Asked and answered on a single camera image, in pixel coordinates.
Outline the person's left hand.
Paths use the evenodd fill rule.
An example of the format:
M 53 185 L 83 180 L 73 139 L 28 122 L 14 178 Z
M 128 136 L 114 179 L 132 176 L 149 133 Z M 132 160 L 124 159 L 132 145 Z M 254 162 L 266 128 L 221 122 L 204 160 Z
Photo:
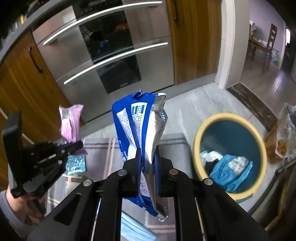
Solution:
M 6 190 L 6 200 L 9 204 L 9 206 L 11 207 L 11 209 L 16 213 L 16 214 L 28 214 L 29 212 L 31 212 L 31 208 L 28 205 L 28 201 L 31 200 L 38 200 L 39 202 L 43 202 L 45 201 L 44 197 L 41 198 L 36 198 L 36 197 L 32 197 L 29 194 L 25 194 L 23 196 L 20 197 L 13 197 L 13 195 L 11 194 L 11 189 L 8 186 L 7 190 Z

